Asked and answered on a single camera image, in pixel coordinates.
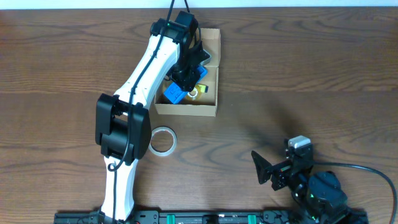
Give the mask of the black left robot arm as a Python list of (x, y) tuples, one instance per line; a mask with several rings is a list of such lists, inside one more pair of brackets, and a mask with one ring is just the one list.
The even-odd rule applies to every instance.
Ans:
[(165, 77), (183, 91), (201, 78), (199, 67), (211, 55), (195, 37), (198, 21), (181, 11), (174, 21), (159, 19), (150, 28), (146, 51), (127, 81), (113, 95), (96, 103), (95, 141), (106, 163), (106, 193), (99, 223), (124, 223), (134, 208), (137, 163), (152, 137), (149, 109)]

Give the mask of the blue plastic tape dispenser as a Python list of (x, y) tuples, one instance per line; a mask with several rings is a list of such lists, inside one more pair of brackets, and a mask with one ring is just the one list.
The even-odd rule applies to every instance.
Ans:
[[(206, 76), (207, 69), (203, 66), (198, 66), (196, 69), (197, 72), (200, 74), (200, 79), (201, 80), (203, 77)], [(180, 103), (183, 98), (185, 98), (188, 95), (187, 91), (183, 91), (176, 83), (172, 82), (171, 85), (169, 85), (165, 91), (164, 91), (164, 96), (166, 99), (168, 99), (172, 104), (178, 104)]]

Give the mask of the small yellow tape roll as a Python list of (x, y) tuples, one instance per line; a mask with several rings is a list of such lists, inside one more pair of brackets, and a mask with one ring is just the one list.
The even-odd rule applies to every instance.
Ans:
[(201, 90), (199, 87), (195, 87), (191, 92), (188, 92), (186, 99), (190, 101), (198, 100), (201, 97)]

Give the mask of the yellow and black marker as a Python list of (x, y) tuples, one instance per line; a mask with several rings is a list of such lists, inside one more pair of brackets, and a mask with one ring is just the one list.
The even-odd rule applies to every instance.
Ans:
[(208, 86), (207, 86), (207, 85), (204, 85), (204, 84), (197, 84), (195, 87), (197, 88), (197, 90), (198, 90), (200, 93), (207, 93), (207, 92), (208, 92)]

